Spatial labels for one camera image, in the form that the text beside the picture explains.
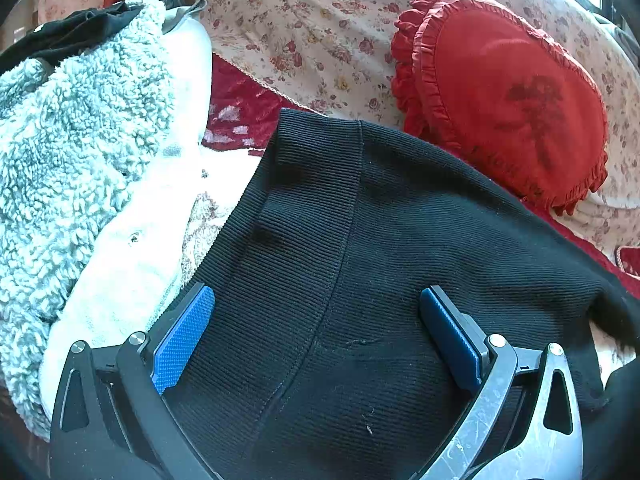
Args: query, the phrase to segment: white garment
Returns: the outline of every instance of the white garment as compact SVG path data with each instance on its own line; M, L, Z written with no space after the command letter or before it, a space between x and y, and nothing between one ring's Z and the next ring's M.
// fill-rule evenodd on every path
M175 15L169 10L166 19ZM95 252L49 335L40 366L42 405L51 418L70 345L121 344L147 330L177 295L185 229L202 192L199 140L211 94L211 44L200 22L186 16L162 37L175 77L171 132L124 210L100 233Z

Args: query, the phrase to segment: blue textured pad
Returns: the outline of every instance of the blue textured pad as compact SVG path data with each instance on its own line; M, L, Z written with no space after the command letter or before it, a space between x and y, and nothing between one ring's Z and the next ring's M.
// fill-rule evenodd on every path
M203 286L158 347L151 380L160 395L166 388L175 386L180 379L193 349L209 323L214 302L213 290Z
M474 394L482 383L480 356L432 290L420 294L420 317L459 388Z

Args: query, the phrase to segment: red heart cushion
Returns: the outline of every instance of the red heart cushion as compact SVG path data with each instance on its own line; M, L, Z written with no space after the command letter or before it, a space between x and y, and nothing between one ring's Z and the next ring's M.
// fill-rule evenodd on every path
M415 0L396 26L404 129L517 196L572 213L607 176L607 116L587 71L494 0Z

